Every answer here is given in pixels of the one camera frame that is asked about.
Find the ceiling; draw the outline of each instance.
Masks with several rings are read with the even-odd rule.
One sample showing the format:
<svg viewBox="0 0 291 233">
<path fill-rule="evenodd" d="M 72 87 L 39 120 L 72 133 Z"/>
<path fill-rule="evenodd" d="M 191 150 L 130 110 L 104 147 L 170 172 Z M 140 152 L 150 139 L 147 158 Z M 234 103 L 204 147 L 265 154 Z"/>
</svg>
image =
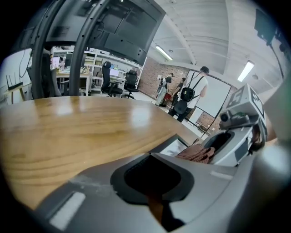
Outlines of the ceiling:
<svg viewBox="0 0 291 233">
<path fill-rule="evenodd" d="M 210 74 L 236 87 L 249 83 L 262 93 L 282 82 L 276 56 L 254 29 L 258 6 L 249 0 L 156 0 L 166 11 L 148 56 L 159 63 L 198 68 L 207 66 Z M 281 43 L 272 45 L 283 72 L 290 65 Z M 167 61 L 155 48 L 159 45 L 173 61 Z M 241 83 L 237 80 L 248 60 L 255 67 Z"/>
</svg>

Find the ceiling light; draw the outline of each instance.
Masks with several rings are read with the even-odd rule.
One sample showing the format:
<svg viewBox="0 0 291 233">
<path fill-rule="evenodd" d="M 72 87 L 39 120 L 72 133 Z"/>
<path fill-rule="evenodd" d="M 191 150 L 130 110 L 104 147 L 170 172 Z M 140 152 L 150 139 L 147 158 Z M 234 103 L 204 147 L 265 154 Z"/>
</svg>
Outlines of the ceiling light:
<svg viewBox="0 0 291 233">
<path fill-rule="evenodd" d="M 251 61 L 247 61 L 247 64 L 244 70 L 242 71 L 241 75 L 238 77 L 238 81 L 242 82 L 245 79 L 245 77 L 250 73 L 252 68 L 254 68 L 254 66 L 255 66 L 254 63 L 252 63 Z"/>
<path fill-rule="evenodd" d="M 165 51 L 163 51 L 162 50 L 162 48 L 161 47 L 159 47 L 159 46 L 156 46 L 156 49 L 165 57 L 165 58 L 167 58 L 168 60 L 170 60 L 170 61 L 172 61 L 173 59 L 165 52 Z"/>
</svg>

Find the person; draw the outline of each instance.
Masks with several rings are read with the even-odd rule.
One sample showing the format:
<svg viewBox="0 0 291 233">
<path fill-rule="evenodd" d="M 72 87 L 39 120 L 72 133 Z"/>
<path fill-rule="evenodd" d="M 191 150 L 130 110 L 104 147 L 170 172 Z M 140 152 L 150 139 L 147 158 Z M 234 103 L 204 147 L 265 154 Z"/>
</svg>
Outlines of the person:
<svg viewBox="0 0 291 233">
<path fill-rule="evenodd" d="M 199 83 L 197 84 L 197 86 L 194 88 L 195 91 L 195 96 L 199 96 L 197 98 L 193 98 L 191 101 L 187 102 L 187 108 L 185 110 L 184 113 L 180 114 L 177 118 L 178 121 L 182 122 L 184 120 L 184 118 L 189 114 L 189 112 L 191 112 L 191 110 L 195 107 L 196 103 L 198 102 L 200 97 L 204 97 L 206 95 L 207 92 L 207 87 L 208 87 L 208 81 L 206 79 L 206 76 L 209 74 L 209 69 L 206 66 L 203 66 L 200 69 L 200 72 L 195 76 L 195 74 L 192 77 L 187 77 L 186 81 L 184 82 L 184 85 L 182 87 L 182 90 L 184 87 L 189 87 L 189 88 L 193 88 L 199 81 Z M 178 93 L 178 99 L 176 102 L 181 100 L 181 96 L 180 93 Z M 174 107 L 172 107 L 169 110 L 169 115 L 171 115 L 172 117 L 176 114 L 176 111 L 174 109 Z"/>
<path fill-rule="evenodd" d="M 176 90 L 173 92 L 173 100 L 172 100 L 172 105 L 175 104 L 175 101 L 178 97 L 178 92 L 181 91 L 181 88 L 183 87 L 183 83 L 185 82 L 186 78 L 182 78 L 181 82 L 179 83 L 178 87 Z"/>
<path fill-rule="evenodd" d="M 168 90 L 168 83 L 172 83 L 172 77 L 175 77 L 173 73 L 170 73 L 166 78 L 162 78 L 161 82 L 159 84 L 157 93 L 156 93 L 156 105 L 160 106 L 160 104 L 163 102 L 165 94 Z"/>
</svg>

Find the backpack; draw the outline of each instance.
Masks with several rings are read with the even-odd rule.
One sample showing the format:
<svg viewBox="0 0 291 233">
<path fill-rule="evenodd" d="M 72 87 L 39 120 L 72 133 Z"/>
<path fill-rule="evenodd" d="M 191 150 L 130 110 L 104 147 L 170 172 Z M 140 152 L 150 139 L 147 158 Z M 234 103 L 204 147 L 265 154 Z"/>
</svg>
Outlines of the backpack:
<svg viewBox="0 0 291 233">
<path fill-rule="evenodd" d="M 181 92 L 181 100 L 179 100 L 175 105 L 174 105 L 174 110 L 178 113 L 178 114 L 182 114 L 186 111 L 186 108 L 188 107 L 188 102 L 190 102 L 191 100 L 197 98 L 199 95 L 195 96 L 195 87 L 198 85 L 198 83 L 201 81 L 202 78 L 204 78 L 204 76 L 202 76 L 199 81 L 195 84 L 195 86 L 193 88 L 190 88 L 190 84 L 192 82 L 194 74 L 192 75 L 191 81 L 188 85 L 188 87 L 184 87 L 182 89 Z"/>
</svg>

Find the desk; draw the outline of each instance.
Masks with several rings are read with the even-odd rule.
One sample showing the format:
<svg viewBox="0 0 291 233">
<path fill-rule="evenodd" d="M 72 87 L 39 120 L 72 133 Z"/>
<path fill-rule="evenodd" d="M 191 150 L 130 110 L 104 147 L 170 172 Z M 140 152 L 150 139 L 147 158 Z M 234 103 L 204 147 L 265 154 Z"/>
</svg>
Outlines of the desk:
<svg viewBox="0 0 291 233">
<path fill-rule="evenodd" d="M 69 77 L 70 77 L 70 73 L 67 73 L 67 72 L 56 74 L 56 78 L 69 78 Z M 92 77 L 91 73 L 80 74 L 80 78 L 86 79 L 86 96 L 89 95 L 90 86 L 91 86 L 91 77 Z"/>
<path fill-rule="evenodd" d="M 124 78 L 118 78 L 118 77 L 115 77 L 115 76 L 110 76 L 110 79 L 117 80 L 120 83 L 123 83 L 123 82 L 126 81 L 126 79 L 124 79 Z"/>
<path fill-rule="evenodd" d="M 1 162 L 15 197 L 32 209 L 79 172 L 145 153 L 192 131 L 152 103 L 63 96 L 0 109 Z"/>
</svg>

